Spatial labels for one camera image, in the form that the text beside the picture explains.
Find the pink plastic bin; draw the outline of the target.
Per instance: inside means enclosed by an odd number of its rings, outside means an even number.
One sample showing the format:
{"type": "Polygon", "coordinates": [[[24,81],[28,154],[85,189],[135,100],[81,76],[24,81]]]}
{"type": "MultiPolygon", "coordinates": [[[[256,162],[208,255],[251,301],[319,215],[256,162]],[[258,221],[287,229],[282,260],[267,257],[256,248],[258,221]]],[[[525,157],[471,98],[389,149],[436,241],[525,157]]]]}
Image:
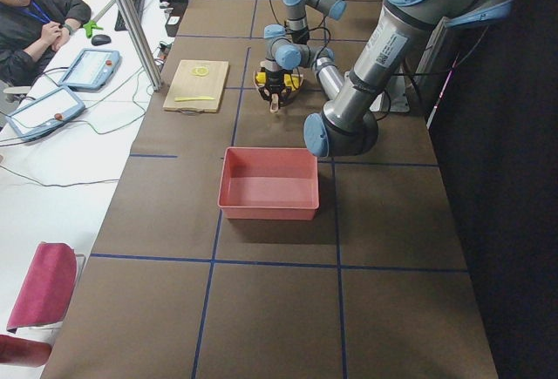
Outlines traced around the pink plastic bin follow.
{"type": "Polygon", "coordinates": [[[233,147],[218,206],[228,219],[312,220],[320,205],[317,157],[304,148],[233,147]]]}

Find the front lemon slice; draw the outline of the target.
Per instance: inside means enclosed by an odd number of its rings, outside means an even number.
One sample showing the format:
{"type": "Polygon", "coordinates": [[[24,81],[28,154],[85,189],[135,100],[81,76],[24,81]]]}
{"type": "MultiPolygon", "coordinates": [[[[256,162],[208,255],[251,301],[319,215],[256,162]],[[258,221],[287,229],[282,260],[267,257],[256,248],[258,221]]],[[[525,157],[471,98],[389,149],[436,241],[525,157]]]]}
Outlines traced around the front lemon slice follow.
{"type": "Polygon", "coordinates": [[[210,70],[206,66],[195,66],[192,69],[192,74],[196,77],[206,77],[209,74],[210,70]]]}

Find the wooden cutting board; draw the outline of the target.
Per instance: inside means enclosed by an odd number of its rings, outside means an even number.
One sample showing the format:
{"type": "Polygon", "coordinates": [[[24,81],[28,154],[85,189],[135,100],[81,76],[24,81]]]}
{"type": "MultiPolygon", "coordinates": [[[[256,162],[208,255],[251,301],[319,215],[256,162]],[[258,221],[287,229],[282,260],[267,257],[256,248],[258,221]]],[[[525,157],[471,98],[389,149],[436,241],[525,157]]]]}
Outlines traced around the wooden cutting board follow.
{"type": "Polygon", "coordinates": [[[163,103],[163,110],[166,112],[218,112],[228,77],[228,69],[228,61],[181,60],[163,103]],[[191,73],[192,68],[195,66],[206,66],[210,72],[206,77],[196,77],[191,73]],[[175,97],[192,96],[210,96],[214,97],[215,100],[174,101],[175,97]]]}

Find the yellow toy knife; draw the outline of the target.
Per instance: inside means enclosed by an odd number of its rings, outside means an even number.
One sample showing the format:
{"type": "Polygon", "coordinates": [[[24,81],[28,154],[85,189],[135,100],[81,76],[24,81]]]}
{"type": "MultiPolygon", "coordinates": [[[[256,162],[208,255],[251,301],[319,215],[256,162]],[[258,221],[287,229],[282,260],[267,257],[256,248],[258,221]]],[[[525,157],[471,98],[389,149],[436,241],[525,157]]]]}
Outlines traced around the yellow toy knife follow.
{"type": "Polygon", "coordinates": [[[192,97],[175,97],[175,102],[188,102],[188,101],[212,101],[214,97],[210,96],[192,96],[192,97]]]}

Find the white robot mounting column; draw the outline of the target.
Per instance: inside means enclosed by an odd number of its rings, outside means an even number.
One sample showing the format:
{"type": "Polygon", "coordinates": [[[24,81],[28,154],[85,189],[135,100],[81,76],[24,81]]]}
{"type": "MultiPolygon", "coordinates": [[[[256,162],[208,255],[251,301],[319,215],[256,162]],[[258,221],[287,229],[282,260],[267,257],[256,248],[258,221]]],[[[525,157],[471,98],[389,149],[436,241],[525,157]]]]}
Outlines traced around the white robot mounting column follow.
{"type": "Polygon", "coordinates": [[[446,81],[449,69],[458,54],[461,31],[446,27],[448,17],[443,17],[432,33],[420,35],[418,41],[405,55],[401,72],[412,74],[418,91],[405,77],[406,96],[410,101],[411,115],[423,113],[428,120],[446,81]]]}

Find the black computer mouse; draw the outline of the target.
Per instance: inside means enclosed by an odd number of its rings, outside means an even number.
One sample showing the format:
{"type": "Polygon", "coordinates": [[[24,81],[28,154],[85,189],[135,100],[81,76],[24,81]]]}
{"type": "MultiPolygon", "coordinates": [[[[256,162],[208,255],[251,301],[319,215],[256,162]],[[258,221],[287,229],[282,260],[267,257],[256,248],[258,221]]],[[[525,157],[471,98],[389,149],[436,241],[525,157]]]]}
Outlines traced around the black computer mouse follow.
{"type": "Polygon", "coordinates": [[[98,34],[91,38],[91,44],[93,46],[106,45],[106,44],[110,44],[111,42],[112,42],[111,37],[105,34],[98,34]]]}

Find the far teach pendant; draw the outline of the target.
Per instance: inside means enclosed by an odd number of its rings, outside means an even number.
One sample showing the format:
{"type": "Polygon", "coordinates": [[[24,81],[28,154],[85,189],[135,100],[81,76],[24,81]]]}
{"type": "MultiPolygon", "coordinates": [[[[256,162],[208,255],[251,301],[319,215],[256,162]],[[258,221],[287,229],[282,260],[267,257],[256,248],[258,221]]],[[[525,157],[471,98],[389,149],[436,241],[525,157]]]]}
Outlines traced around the far teach pendant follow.
{"type": "Polygon", "coordinates": [[[118,51],[83,49],[58,81],[74,91],[99,91],[119,67],[118,51]]]}

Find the teach pendant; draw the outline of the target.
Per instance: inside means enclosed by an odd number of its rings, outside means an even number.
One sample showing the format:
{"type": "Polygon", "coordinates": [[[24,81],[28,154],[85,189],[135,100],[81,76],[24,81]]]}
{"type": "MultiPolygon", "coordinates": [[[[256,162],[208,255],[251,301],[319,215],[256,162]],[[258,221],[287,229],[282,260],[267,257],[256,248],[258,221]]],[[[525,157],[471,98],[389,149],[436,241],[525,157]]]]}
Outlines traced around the teach pendant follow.
{"type": "Polygon", "coordinates": [[[83,101],[67,87],[59,87],[10,113],[6,118],[23,141],[40,139],[75,119],[85,110],[83,101]]]}
{"type": "Polygon", "coordinates": [[[74,91],[99,91],[119,67],[118,51],[83,49],[58,81],[74,91]]]}

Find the green clamp tool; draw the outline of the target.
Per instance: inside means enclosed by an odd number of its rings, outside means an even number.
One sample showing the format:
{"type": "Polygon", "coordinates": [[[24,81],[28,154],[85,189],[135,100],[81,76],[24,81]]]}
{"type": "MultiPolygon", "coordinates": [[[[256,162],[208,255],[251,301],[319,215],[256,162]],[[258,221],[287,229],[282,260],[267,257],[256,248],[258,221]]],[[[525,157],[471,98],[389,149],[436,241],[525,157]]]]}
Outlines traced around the green clamp tool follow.
{"type": "Polygon", "coordinates": [[[90,20],[83,24],[83,29],[85,30],[86,37],[91,39],[95,30],[103,30],[104,28],[99,26],[94,20],[90,20]]]}

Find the near teach pendant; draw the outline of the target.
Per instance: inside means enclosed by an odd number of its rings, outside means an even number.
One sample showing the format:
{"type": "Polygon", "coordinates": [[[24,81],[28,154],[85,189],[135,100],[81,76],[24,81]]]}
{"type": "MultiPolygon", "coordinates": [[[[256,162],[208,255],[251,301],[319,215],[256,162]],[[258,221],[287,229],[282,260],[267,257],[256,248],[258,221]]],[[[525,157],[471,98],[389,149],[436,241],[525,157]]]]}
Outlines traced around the near teach pendant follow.
{"type": "Polygon", "coordinates": [[[40,139],[75,119],[85,110],[83,101],[67,87],[59,87],[10,113],[6,118],[23,141],[40,139]]]}

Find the seated person in grey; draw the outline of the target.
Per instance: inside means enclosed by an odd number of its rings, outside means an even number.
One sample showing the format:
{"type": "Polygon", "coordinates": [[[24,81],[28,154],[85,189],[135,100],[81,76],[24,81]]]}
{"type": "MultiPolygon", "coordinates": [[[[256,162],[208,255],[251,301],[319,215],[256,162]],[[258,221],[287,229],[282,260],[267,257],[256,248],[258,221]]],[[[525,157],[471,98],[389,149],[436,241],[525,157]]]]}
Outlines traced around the seated person in grey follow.
{"type": "Polygon", "coordinates": [[[82,0],[1,0],[1,81],[32,85],[91,14],[82,0]]]}

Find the magenta cloth on stand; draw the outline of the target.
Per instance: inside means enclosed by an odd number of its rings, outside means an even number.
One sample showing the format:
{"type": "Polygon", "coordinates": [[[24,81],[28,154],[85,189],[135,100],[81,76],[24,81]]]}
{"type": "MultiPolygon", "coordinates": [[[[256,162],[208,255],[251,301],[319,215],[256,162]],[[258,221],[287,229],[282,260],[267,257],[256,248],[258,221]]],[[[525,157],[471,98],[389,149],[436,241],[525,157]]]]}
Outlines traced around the magenta cloth on stand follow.
{"type": "Polygon", "coordinates": [[[6,329],[43,327],[62,321],[78,279],[78,259],[64,243],[37,246],[6,329]]]}

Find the aluminium frame post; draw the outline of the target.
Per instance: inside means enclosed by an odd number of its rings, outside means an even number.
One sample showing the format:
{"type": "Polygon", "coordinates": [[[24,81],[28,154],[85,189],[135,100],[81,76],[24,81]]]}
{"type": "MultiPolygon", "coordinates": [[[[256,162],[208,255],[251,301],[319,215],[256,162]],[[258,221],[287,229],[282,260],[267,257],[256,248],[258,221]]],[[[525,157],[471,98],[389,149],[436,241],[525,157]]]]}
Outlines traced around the aluminium frame post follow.
{"type": "Polygon", "coordinates": [[[154,91],[162,87],[160,71],[153,59],[152,51],[148,45],[146,35],[143,31],[139,16],[133,7],[132,0],[114,0],[124,18],[129,36],[139,57],[141,65],[146,72],[154,91]]]}

